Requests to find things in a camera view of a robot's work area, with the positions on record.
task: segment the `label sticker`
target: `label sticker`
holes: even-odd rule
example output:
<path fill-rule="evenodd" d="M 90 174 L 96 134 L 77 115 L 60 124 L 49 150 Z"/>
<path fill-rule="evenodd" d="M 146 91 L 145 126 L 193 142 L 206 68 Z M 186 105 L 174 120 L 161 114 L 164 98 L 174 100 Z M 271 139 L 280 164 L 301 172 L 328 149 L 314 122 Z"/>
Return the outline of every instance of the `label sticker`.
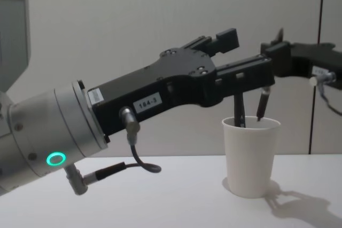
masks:
<path fill-rule="evenodd" d="M 147 109 L 155 107 L 159 104 L 162 104 L 162 100 L 159 93 L 154 93 L 150 96 L 147 96 L 139 101 L 135 101 L 133 103 L 134 109 L 136 113 L 143 112 Z"/>
<path fill-rule="evenodd" d="M 317 67 L 317 66 L 312 66 L 311 74 L 319 76 L 319 75 L 323 75 L 323 74 L 328 73 L 328 72 L 329 72 L 329 70 L 327 70 L 327 69 Z"/>
<path fill-rule="evenodd" d="M 91 105 L 97 104 L 104 100 L 100 88 L 89 91 L 88 95 Z"/>

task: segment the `white table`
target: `white table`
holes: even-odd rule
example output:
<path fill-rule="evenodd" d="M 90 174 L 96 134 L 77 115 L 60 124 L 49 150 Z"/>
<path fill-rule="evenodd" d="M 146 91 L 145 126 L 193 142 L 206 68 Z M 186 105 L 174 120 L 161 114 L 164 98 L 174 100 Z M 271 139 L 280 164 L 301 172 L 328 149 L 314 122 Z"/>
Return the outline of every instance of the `white table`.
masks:
<path fill-rule="evenodd" d="M 224 156 L 143 159 L 162 172 L 130 168 L 76 196 L 61 170 L 4 195 L 0 227 L 342 227 L 342 155 L 276 156 L 272 180 L 292 192 L 273 211 L 265 199 L 227 191 Z M 86 174 L 121 161 L 132 159 L 86 159 L 77 167 Z"/>

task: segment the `gray wall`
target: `gray wall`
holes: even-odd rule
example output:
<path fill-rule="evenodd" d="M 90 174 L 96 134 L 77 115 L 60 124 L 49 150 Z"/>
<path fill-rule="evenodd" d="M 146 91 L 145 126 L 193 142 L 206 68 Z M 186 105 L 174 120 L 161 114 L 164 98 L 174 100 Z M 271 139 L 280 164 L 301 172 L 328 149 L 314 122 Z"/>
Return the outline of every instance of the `gray wall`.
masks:
<path fill-rule="evenodd" d="M 285 39 L 315 43 L 320 0 L 30 0 L 32 58 L 10 89 L 14 101 L 82 79 L 87 88 L 158 59 L 165 49 L 235 27 L 240 48 L 214 58 L 244 59 L 284 27 Z M 267 116 L 283 124 L 277 153 L 307 153 L 312 88 L 300 78 L 277 80 Z M 260 91 L 245 94 L 255 115 Z M 142 155 L 223 154 L 221 120 L 233 115 L 232 98 L 203 109 L 182 106 L 142 123 Z M 111 136 L 98 156 L 130 155 L 125 133 Z"/>
<path fill-rule="evenodd" d="M 342 51 L 342 1 L 324 0 L 321 42 L 333 42 Z M 325 87 L 330 103 L 342 111 L 342 92 Z M 316 96 L 312 153 L 342 153 L 342 118 Z"/>

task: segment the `green led ring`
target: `green led ring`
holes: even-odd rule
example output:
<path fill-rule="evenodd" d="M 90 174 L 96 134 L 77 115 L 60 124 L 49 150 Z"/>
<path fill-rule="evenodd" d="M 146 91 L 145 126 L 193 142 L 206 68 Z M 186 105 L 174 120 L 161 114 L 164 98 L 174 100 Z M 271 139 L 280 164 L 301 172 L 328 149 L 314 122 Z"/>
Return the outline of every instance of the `green led ring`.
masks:
<path fill-rule="evenodd" d="M 54 158 L 54 157 L 61 157 L 62 160 L 59 161 L 58 163 L 52 163 L 51 162 L 51 159 Z M 66 155 L 62 152 L 53 152 L 51 153 L 47 159 L 46 159 L 46 162 L 49 166 L 53 166 L 53 167 L 56 167 L 56 166 L 60 166 L 62 165 L 64 162 L 66 161 Z"/>

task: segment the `white paper cup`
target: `white paper cup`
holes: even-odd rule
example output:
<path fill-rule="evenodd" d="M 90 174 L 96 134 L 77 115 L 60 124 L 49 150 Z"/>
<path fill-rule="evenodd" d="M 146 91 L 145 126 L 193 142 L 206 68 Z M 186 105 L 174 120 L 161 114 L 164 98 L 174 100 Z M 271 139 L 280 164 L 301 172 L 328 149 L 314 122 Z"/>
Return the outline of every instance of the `white paper cup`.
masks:
<path fill-rule="evenodd" d="M 278 141 L 280 122 L 246 117 L 246 128 L 234 126 L 234 117 L 222 120 L 230 191 L 244 198 L 267 192 Z"/>

